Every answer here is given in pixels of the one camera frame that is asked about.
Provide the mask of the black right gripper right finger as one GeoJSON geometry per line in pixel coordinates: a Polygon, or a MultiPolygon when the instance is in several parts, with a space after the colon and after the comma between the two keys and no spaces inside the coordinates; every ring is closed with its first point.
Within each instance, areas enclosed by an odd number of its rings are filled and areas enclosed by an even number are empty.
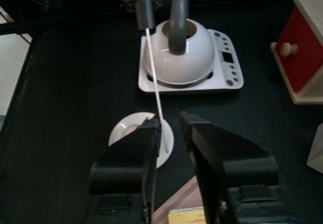
{"type": "Polygon", "coordinates": [[[301,224],[273,155],[191,113],[181,125],[207,224],[301,224]]]}

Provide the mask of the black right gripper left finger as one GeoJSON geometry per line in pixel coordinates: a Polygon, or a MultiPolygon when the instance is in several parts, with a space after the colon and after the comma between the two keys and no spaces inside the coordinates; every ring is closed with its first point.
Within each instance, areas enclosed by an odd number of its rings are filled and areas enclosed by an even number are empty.
{"type": "Polygon", "coordinates": [[[154,116],[105,150],[90,170],[85,224],[151,224],[161,140],[154,116]]]}

